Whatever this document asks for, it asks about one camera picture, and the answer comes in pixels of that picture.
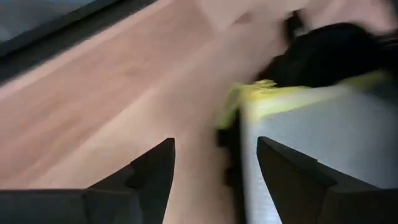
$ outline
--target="wooden floor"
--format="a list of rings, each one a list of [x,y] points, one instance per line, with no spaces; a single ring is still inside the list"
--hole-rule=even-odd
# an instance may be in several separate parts
[[[176,138],[164,223],[234,223],[217,111],[281,53],[280,22],[393,27],[382,0],[158,0],[0,88],[0,187],[80,188]]]

